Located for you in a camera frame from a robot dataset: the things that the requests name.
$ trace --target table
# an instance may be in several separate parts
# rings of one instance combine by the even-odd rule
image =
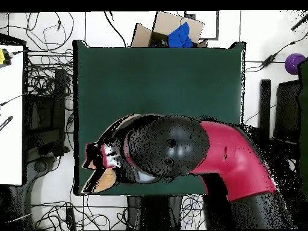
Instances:
[[[22,51],[23,46],[4,46],[8,52]],[[23,54],[17,54],[12,64],[0,69],[0,103],[23,93]],[[0,109],[0,125],[13,116],[0,131],[0,184],[22,184],[22,97],[12,100]]]

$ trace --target blue cloth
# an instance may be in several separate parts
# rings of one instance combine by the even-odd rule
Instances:
[[[174,30],[168,36],[168,44],[170,48],[191,48],[193,43],[188,37],[189,26],[187,22],[181,25],[179,28]]]

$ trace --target purple ball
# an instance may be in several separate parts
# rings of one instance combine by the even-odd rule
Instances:
[[[286,61],[285,61],[286,71],[290,73],[291,75],[297,75],[298,74],[297,66],[298,64],[303,62],[305,59],[306,59],[305,56],[299,53],[291,54],[290,56],[286,58]]]

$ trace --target yellow device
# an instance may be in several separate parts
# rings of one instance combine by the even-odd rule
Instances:
[[[3,53],[3,50],[0,49],[0,64],[3,64],[3,61],[5,60],[4,58],[4,53]]]
[[[0,49],[0,68],[11,64],[11,56],[6,49]]]

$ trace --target dark green board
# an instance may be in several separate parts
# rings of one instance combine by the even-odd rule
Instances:
[[[308,197],[308,61],[300,64],[302,91],[298,96],[301,110],[300,161],[299,169],[303,180],[303,191]]]
[[[243,49],[244,43],[231,49],[87,48],[78,41],[79,192],[91,175],[80,168],[86,143],[123,116],[180,114],[240,123]],[[200,177],[184,176],[171,183],[120,183],[100,194],[204,193]]]

